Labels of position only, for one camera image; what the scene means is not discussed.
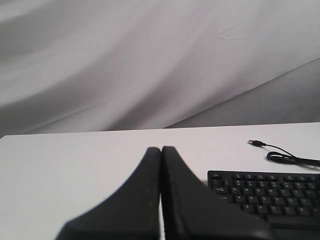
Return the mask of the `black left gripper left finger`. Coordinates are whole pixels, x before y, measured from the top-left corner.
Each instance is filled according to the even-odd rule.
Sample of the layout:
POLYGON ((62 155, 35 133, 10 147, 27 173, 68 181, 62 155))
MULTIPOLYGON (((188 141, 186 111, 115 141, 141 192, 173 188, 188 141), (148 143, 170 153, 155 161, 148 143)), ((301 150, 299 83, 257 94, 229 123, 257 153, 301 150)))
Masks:
POLYGON ((161 151, 149 147, 108 199, 68 221, 58 240, 158 240, 161 151))

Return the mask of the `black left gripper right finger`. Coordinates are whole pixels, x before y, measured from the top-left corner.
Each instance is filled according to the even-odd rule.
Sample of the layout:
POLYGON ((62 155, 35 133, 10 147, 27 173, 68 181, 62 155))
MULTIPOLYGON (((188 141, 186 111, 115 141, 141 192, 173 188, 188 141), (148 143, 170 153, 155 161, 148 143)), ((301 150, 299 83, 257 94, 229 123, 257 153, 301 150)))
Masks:
POLYGON ((161 151, 161 203, 167 240, 275 240, 270 225, 220 199, 173 146, 161 151))

